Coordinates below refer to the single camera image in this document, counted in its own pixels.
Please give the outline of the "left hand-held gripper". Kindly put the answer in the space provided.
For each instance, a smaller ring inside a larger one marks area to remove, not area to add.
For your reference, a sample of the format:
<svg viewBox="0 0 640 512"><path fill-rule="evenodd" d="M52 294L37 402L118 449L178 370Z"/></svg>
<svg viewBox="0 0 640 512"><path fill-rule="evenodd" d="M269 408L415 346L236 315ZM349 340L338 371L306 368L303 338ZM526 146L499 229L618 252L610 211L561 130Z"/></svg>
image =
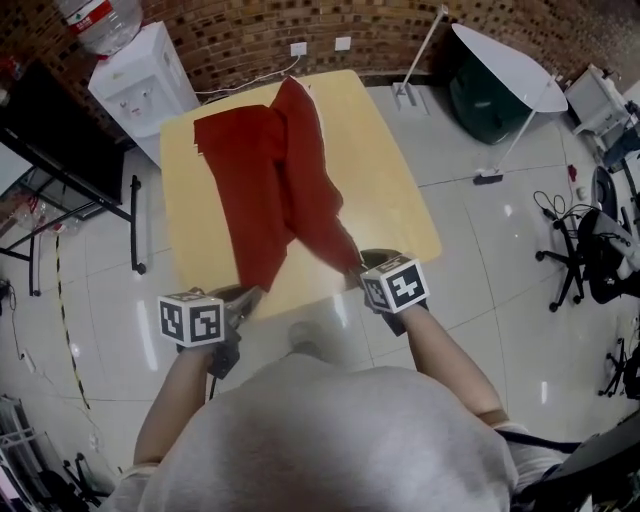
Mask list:
<svg viewBox="0 0 640 512"><path fill-rule="evenodd" d="M157 297L161 335L179 350L205 347L213 352L208 373L225 379L240 359L238 326L262 298L256 286L229 286L209 293L190 291Z"/></svg>

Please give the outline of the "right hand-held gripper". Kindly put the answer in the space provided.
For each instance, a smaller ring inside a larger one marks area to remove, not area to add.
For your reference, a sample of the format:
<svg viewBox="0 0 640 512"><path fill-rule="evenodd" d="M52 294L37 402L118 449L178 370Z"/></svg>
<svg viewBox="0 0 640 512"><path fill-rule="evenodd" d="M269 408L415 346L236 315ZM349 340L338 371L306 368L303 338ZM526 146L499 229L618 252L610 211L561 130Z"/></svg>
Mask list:
<svg viewBox="0 0 640 512"><path fill-rule="evenodd" d="M361 288L365 305L390 328L395 336L406 332L399 313L412 306L428 311L430 292L422 266L411 254L391 249L360 252L362 263L345 273L347 289Z"/></svg>

